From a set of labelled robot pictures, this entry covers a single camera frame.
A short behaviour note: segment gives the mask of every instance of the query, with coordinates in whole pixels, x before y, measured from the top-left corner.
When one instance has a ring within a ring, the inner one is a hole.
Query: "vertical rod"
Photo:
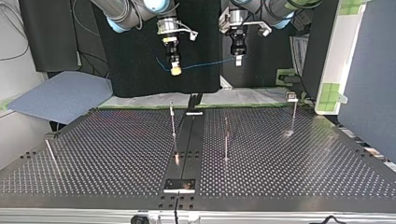
[[[170,110],[171,119],[172,119],[172,136],[175,138],[176,137],[176,128],[175,128],[175,111],[173,108],[173,101],[169,102],[169,110]]]
[[[49,149],[49,154],[50,154],[51,158],[53,160],[56,160],[55,159],[55,155],[53,154],[53,151],[52,151],[52,147],[50,146],[50,141],[48,139],[46,139],[45,141],[46,141],[46,144],[47,144],[47,148]]]
[[[298,103],[298,102],[295,102],[295,103],[294,103],[293,119],[295,119],[295,118],[296,118],[296,112],[297,112],[297,103]]]
[[[230,136],[230,125],[228,123],[228,119],[225,118],[225,141],[224,141],[224,157],[225,160],[228,160],[228,138]]]

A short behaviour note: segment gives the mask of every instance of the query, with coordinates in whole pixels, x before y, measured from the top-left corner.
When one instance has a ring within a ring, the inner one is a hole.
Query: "wire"
[[[346,222],[343,222],[343,221],[339,221],[336,217],[334,217],[334,216],[329,216],[329,217],[326,217],[322,222],[320,222],[320,223],[316,223],[316,222],[311,222],[310,224],[327,224],[329,221],[330,221],[330,219],[333,219],[336,223],[338,223],[338,224],[347,224]]]
[[[232,35],[237,30],[241,29],[245,25],[245,23],[248,21],[248,19],[250,19],[250,17],[252,17],[252,16],[253,16],[253,13],[249,12],[247,14],[247,17],[242,21],[242,23],[238,27],[236,27],[236,29],[231,30],[231,32],[227,32],[226,35]]]
[[[171,71],[170,69],[167,69],[167,68],[165,67],[165,65],[163,65],[163,63],[160,62],[160,60],[158,59],[158,57],[156,57],[155,59],[157,60],[157,63],[161,66],[161,68],[163,69],[163,71],[165,71],[165,72]],[[194,68],[194,67],[203,67],[203,66],[209,66],[209,65],[219,64],[219,63],[226,63],[226,62],[228,62],[228,61],[233,61],[233,60],[234,60],[234,58],[226,59],[226,60],[219,61],[219,62],[213,62],[213,63],[198,63],[198,64],[193,64],[193,65],[190,65],[190,66],[187,66],[187,67],[183,67],[183,68],[181,68],[181,69],[187,70],[187,69],[191,69],[191,68]]]
[[[102,77],[103,75],[95,68],[95,66],[91,63],[91,61],[84,55],[81,56],[87,61],[87,63],[92,67],[92,74],[95,75],[95,71]]]
[[[174,24],[181,25],[182,27],[188,29],[191,33],[193,33],[193,30],[188,25],[186,25],[180,21],[162,21],[162,23],[166,23],[166,22],[172,22]]]
[[[79,22],[79,20],[78,20],[78,18],[77,18],[77,16],[76,16],[76,3],[77,3],[77,0],[74,1],[73,7],[72,7],[73,17],[75,18],[75,21],[76,21],[76,22],[78,23],[78,25],[81,26],[84,30],[90,32],[90,33],[93,34],[93,35],[100,36],[100,35],[97,34],[96,32],[94,32],[94,31],[88,29],[87,27],[85,27],[81,22]]]
[[[87,61],[87,63],[92,67],[92,74],[93,75],[95,75],[95,71],[96,71],[96,73],[98,73],[101,77],[108,78],[108,76],[110,75],[109,71],[107,70],[106,74],[104,76],[102,76],[102,74],[93,66],[93,63],[91,63],[91,61],[88,60],[88,58],[86,56],[93,57],[94,59],[97,59],[97,60],[101,61],[102,63],[104,63],[107,66],[106,60],[104,60],[104,59],[102,59],[102,58],[100,58],[98,56],[95,56],[93,54],[82,52],[81,50],[79,51],[79,53]]]
[[[134,13],[136,14],[137,18],[139,19],[139,26],[136,26],[136,30],[141,30],[143,28],[143,19],[142,14],[140,13],[139,9],[137,8],[137,2],[135,0],[131,0],[132,7],[134,8]]]
[[[20,21],[21,26],[22,26],[22,29],[23,29],[23,20],[22,20],[21,14],[20,14],[19,12],[17,12],[17,11],[16,11],[10,4],[8,4],[8,3],[0,2],[0,6],[3,6],[3,7],[8,8],[8,9],[15,15],[15,17],[17,17],[18,21]],[[2,8],[0,8],[0,10],[1,10],[1,11],[3,12],[3,14],[6,16],[6,19],[9,21],[9,23],[11,23],[11,25],[15,28],[15,30],[17,30],[18,33],[20,33],[25,39],[27,39],[25,33],[24,33],[23,31],[21,31],[21,30],[14,24],[14,22],[9,18],[9,16],[7,15],[7,13],[6,13]]]
[[[322,2],[323,2],[323,0],[320,0],[320,1],[317,1],[315,4],[312,4],[312,5],[309,5],[309,4],[306,4],[306,5],[299,5],[299,4],[295,3],[295,2],[293,2],[292,0],[288,0],[288,3],[289,3],[289,4],[291,4],[291,5],[294,6],[294,7],[299,8],[299,9],[311,9],[311,8],[315,8],[315,7],[320,6],[320,4],[321,4]]]
[[[303,78],[301,77],[300,72],[297,69],[297,60],[296,60],[296,57],[295,57],[296,52],[295,52],[295,49],[294,49],[294,43],[293,42],[294,42],[294,36],[291,37],[290,44],[291,44],[291,50],[292,50],[293,55],[294,55],[293,60],[294,60],[294,63],[296,64],[296,69],[295,69],[296,70],[296,75],[299,77],[299,79],[301,81],[301,85],[303,86],[304,91],[306,92],[306,95],[309,97],[309,100],[312,102],[312,104],[314,104],[314,106],[316,106],[315,100],[309,94],[309,92],[308,92],[308,90],[307,90],[307,88],[306,88],[306,86],[305,86],[305,84],[303,82]]]
[[[175,224],[178,224],[178,215],[177,215],[178,195],[179,195],[179,193],[177,194],[177,199],[176,199],[176,204],[175,204],[175,211],[174,211],[174,213],[175,213]]]
[[[18,20],[20,21],[20,23],[21,23],[21,25],[22,25],[22,27],[23,27],[23,21],[22,21],[21,15],[20,15],[11,5],[9,5],[9,4],[5,3],[5,2],[0,2],[0,6],[3,6],[3,7],[8,8],[8,9],[15,15],[15,17],[18,18]],[[3,14],[6,16],[7,20],[8,20],[9,23],[14,27],[14,29],[15,29],[18,33],[20,33],[21,36],[27,41],[27,38],[26,38],[25,33],[24,33],[23,31],[21,31],[21,30],[15,25],[15,23],[9,18],[9,16],[7,15],[7,13],[6,13],[2,8],[0,8],[0,10],[1,10],[1,11],[3,12]],[[25,55],[25,54],[27,53],[28,50],[29,50],[29,43],[26,44],[26,48],[25,48],[25,50],[24,50],[22,53],[20,53],[20,54],[18,54],[18,55],[15,55],[15,56],[12,56],[12,57],[0,58],[0,62],[4,62],[4,61],[9,61],[9,60],[13,60],[13,59],[20,58],[20,57],[22,57],[23,55]]]
[[[26,49],[25,49],[25,51],[24,51],[23,53],[20,53],[20,54],[18,54],[18,55],[16,55],[16,56],[12,56],[12,57],[9,57],[9,58],[2,58],[2,59],[0,59],[0,62],[20,58],[21,56],[25,55],[25,54],[27,53],[28,50],[29,50],[29,44],[26,45]]]
[[[81,50],[79,50],[79,52],[80,52],[81,54],[85,54],[85,55],[87,55],[87,56],[93,57],[93,58],[95,58],[95,59],[97,59],[97,60],[99,60],[99,61],[101,61],[101,62],[107,64],[107,61],[106,61],[105,59],[103,59],[103,58],[100,58],[100,57],[98,57],[98,56],[95,56],[95,55],[90,54],[90,53],[87,53],[87,52],[83,52],[83,51],[81,51]]]

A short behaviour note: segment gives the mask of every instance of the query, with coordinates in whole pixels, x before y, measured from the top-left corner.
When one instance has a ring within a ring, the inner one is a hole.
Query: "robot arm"
[[[242,65],[242,58],[248,53],[245,39],[250,25],[259,25],[258,35],[268,36],[272,32],[270,26],[282,29],[297,9],[314,8],[320,3],[321,0],[230,0],[219,18],[219,28],[233,41],[231,54],[235,56],[236,66]],[[260,20],[248,21],[252,15]]]
[[[177,20],[174,0],[91,0],[101,8],[107,21],[117,33],[142,28],[142,22],[158,18],[158,35],[166,47],[166,56],[172,65],[173,76],[181,74],[180,54],[178,52],[179,33],[190,33],[190,40],[198,36],[187,25]]]

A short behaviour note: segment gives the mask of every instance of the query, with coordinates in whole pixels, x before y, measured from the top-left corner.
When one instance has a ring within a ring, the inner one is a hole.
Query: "blue mat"
[[[111,82],[80,72],[62,72],[17,98],[7,108],[69,124],[113,94]]]

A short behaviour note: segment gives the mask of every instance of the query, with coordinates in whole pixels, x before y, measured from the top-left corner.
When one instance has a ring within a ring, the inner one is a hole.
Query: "white panel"
[[[6,0],[18,11],[16,1]],[[2,7],[7,15],[22,30],[18,19],[9,9]],[[18,33],[0,10],[0,59],[19,55],[24,52],[27,40]],[[30,50],[18,59],[0,61],[0,101],[29,91],[44,81],[46,74],[37,73]]]
[[[22,153],[38,146],[50,132],[47,120],[17,112],[0,114],[0,170],[16,160]]]

